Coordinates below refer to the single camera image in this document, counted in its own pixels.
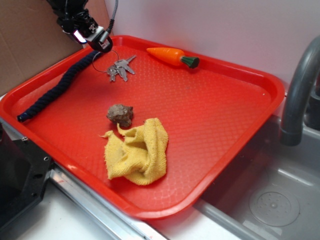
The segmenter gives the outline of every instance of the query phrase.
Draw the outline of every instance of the key ring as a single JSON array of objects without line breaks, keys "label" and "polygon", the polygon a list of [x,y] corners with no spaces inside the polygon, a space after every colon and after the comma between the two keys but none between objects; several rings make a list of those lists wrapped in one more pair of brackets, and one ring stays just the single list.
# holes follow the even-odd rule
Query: key ring
[{"label": "key ring", "polygon": [[[116,54],[116,56],[117,56],[117,61],[119,61],[119,54],[118,54],[115,50],[111,50],[111,51]],[[99,69],[97,69],[97,68],[95,67],[94,61],[95,61],[95,58],[96,58],[96,56],[97,56],[98,54],[100,54],[100,52],[98,52],[96,55],[94,55],[94,57],[93,57],[93,59],[92,59],[92,66],[93,66],[93,68],[94,68],[96,71],[98,71],[98,72],[100,72],[100,73],[107,73],[108,70],[102,71],[102,70],[99,70]]]}]

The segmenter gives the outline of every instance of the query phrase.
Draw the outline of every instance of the white wall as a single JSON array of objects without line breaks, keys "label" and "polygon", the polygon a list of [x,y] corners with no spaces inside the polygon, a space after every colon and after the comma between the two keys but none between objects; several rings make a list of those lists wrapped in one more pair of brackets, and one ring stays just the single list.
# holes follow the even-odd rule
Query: white wall
[{"label": "white wall", "polygon": [[120,0],[113,32],[262,70],[288,88],[320,35],[320,0]]}]

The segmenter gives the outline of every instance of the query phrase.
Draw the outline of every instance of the sink drain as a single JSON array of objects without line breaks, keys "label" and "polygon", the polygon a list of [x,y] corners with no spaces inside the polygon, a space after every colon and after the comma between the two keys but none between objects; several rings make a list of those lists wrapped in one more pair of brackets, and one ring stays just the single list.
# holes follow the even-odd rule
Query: sink drain
[{"label": "sink drain", "polygon": [[276,186],[256,190],[251,195],[249,206],[256,219],[273,227],[291,224],[300,211],[297,198]]}]

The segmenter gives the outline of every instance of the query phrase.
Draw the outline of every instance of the sink basin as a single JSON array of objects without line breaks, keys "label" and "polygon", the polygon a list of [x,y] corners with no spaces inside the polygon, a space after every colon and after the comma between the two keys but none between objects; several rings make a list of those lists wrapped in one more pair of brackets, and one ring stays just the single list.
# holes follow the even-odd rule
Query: sink basin
[{"label": "sink basin", "polygon": [[243,239],[320,239],[319,132],[304,127],[300,145],[284,146],[279,123],[263,125],[196,207]]}]

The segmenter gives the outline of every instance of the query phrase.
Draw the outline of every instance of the yellow cloth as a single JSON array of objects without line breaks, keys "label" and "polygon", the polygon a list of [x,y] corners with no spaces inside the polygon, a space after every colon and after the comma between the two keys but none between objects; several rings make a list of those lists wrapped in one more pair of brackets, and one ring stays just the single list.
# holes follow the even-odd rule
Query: yellow cloth
[{"label": "yellow cloth", "polygon": [[103,136],[108,138],[104,159],[110,180],[123,176],[137,185],[148,185],[166,174],[168,134],[158,118],[128,130],[118,124],[117,129],[124,141],[112,130]]}]

